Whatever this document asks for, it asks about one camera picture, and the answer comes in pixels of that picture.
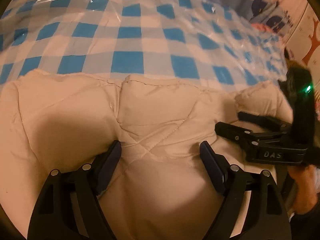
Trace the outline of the person's right hand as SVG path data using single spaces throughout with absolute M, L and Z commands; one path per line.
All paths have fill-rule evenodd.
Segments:
M 318 202 L 315 187 L 315 166 L 289 166 L 290 177 L 297 184 L 297 193 L 293 202 L 295 214 L 304 215 L 311 211 Z

